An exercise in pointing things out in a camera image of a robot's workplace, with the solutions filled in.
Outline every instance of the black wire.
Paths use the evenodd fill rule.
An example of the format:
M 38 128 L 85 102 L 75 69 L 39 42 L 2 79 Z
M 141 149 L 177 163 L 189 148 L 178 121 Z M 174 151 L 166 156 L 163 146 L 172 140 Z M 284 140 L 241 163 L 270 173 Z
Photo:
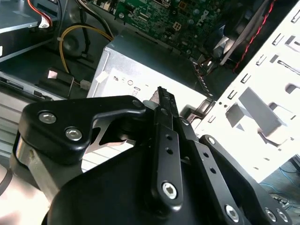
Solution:
M 59 28 L 60 28 L 61 21 L 62 21 L 62 9 L 61 9 L 61 2 L 60 2 L 60 0 L 57 0 L 57 3 L 58 3 L 58 9 L 59 9 L 59 11 L 60 11 L 60 20 L 59 20 L 59 22 L 58 22 L 58 24 L 57 24 L 57 27 L 58 27 L 58 29 L 59 29 Z
M 84 24 L 82 8 L 79 9 L 79 13 L 80 13 L 80 22 Z M 83 31 L 83 35 L 84 35 L 84 41 L 85 41 L 85 49 L 84 49 L 83 53 L 87 54 L 89 51 L 89 48 L 90 48 L 90 39 L 89 39 L 88 31 L 86 30 L 86 28 L 82 28 L 82 31 Z
M 92 17 L 94 17 L 96 20 L 98 20 L 101 25 L 103 26 L 105 32 L 110 36 L 110 32 L 109 32 L 109 29 L 107 27 L 107 25 L 101 20 L 101 18 L 99 16 L 97 16 L 96 14 L 94 13 L 91 13 L 90 11 L 88 11 L 85 7 L 83 7 L 80 2 L 78 0 L 75 0 L 76 3 L 83 9 L 84 12 L 86 12 L 87 14 L 91 15 Z

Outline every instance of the screw hole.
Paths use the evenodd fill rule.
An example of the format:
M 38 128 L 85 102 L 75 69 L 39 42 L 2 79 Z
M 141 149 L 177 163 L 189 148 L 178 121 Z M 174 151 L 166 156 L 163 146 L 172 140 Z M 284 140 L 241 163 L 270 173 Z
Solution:
M 170 155 L 173 155 L 173 151 L 170 148 L 165 149 Z
M 165 135 L 165 137 L 168 139 L 168 140 L 173 140 L 173 138 L 171 137 L 171 136 L 169 136 L 169 135 Z
M 214 173 L 214 174 L 216 174 L 217 173 L 217 171 L 214 169 L 214 168 L 210 168 L 210 171 L 212 172 L 212 173 Z

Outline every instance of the green circuit board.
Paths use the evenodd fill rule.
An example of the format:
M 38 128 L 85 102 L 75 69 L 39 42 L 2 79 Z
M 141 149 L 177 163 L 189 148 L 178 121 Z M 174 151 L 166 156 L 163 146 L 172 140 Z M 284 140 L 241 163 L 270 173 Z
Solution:
M 113 11 L 150 37 L 198 59 L 231 0 L 119 0 Z

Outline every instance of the wire bundle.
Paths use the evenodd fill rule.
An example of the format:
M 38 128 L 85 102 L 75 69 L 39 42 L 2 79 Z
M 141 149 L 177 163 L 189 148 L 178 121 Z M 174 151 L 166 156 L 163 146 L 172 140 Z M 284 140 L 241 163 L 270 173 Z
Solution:
M 248 45 L 246 46 L 246 49 L 245 49 L 245 51 L 244 51 L 244 53 L 243 53 L 241 59 L 240 59 L 239 62 L 235 65 L 235 67 L 234 67 L 234 69 L 233 69 L 233 72 L 235 72 L 235 70 L 239 67 L 240 63 L 244 60 L 244 58 L 245 58 L 245 56 L 246 56 L 246 54 L 247 54 L 247 52 L 248 52 L 248 49 L 249 49 L 250 45 L 253 43 L 253 41 L 254 41 L 254 39 L 257 37 L 257 35 L 259 35 L 259 33 L 261 32 L 261 30 L 262 30 L 264 24 L 265 24 L 266 21 L 267 21 L 267 18 L 269 17 L 270 13 L 271 13 L 272 10 L 273 10 L 275 1 L 276 1 L 276 0 L 273 0 L 273 1 L 272 1 L 271 5 L 270 5 L 270 8 L 269 8 L 269 10 L 268 10 L 268 12 L 267 12 L 267 14 L 264 16 L 264 19 L 263 19 L 262 24 L 261 24 L 260 27 L 258 28 L 256 34 L 254 34 L 254 35 L 252 36 L 250 42 L 249 42 Z
M 90 9 L 82 0 L 75 0 L 77 4 L 89 15 L 93 16 L 96 20 L 98 20 L 102 26 L 104 27 L 106 33 L 110 35 L 112 38 L 114 38 L 114 35 L 107 24 L 106 20 L 103 19 L 98 13 L 96 13 L 94 10 Z
M 75 25 L 75 26 L 71 26 L 71 27 L 68 27 L 67 29 L 65 29 L 65 31 L 62 33 L 61 37 L 60 37 L 60 57 L 61 57 L 61 61 L 62 61 L 62 64 L 66 70 L 67 73 L 70 73 L 70 70 L 68 69 L 67 67 L 67 64 L 66 64 L 66 60 L 65 60 L 65 57 L 64 57 L 64 53 L 63 53 L 63 40 L 65 38 L 65 36 L 72 30 L 75 30 L 75 29 L 78 29 L 78 28 L 85 28 L 85 29 L 90 29 L 90 30 L 93 30 L 99 34 L 101 34 L 103 37 L 105 37 L 107 40 L 109 41 L 112 41 L 113 38 L 111 36 L 109 36 L 108 34 L 106 34 L 105 32 L 95 28 L 95 27 L 92 27 L 92 26 L 88 26 L 88 25 Z
M 39 11 L 37 8 L 35 8 L 32 3 L 30 2 L 30 0 L 27 0 L 28 5 L 30 6 L 30 8 L 35 11 L 36 13 L 40 14 L 43 18 L 45 18 L 47 20 L 47 22 L 49 23 L 50 27 L 53 26 L 52 20 L 50 18 L 50 16 L 48 16 L 46 13 L 43 13 L 41 11 Z

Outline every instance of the metal panel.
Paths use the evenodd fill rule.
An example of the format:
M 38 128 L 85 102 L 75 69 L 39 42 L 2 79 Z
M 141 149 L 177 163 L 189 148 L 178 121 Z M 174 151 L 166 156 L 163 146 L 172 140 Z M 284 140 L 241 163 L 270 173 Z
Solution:
M 104 49 L 88 98 L 133 95 L 149 100 L 158 86 L 174 93 L 179 112 L 196 109 L 207 98 L 190 61 L 127 30 Z
M 210 134 L 239 162 L 239 164 L 258 182 L 273 173 L 279 166 L 299 152 L 300 112 L 297 90 L 300 87 L 299 52 L 291 45 L 300 37 L 300 1 L 275 29 L 257 54 L 229 85 L 215 107 L 196 128 L 198 134 Z M 232 128 L 225 114 L 230 107 L 239 102 L 240 96 L 250 87 L 254 93 L 270 106 L 276 104 L 296 117 L 286 120 L 286 112 L 275 109 L 274 113 L 287 124 L 290 132 L 287 141 L 276 145 L 258 134 L 259 124 L 248 120 L 248 128 Z M 256 115 L 263 113 L 256 107 Z

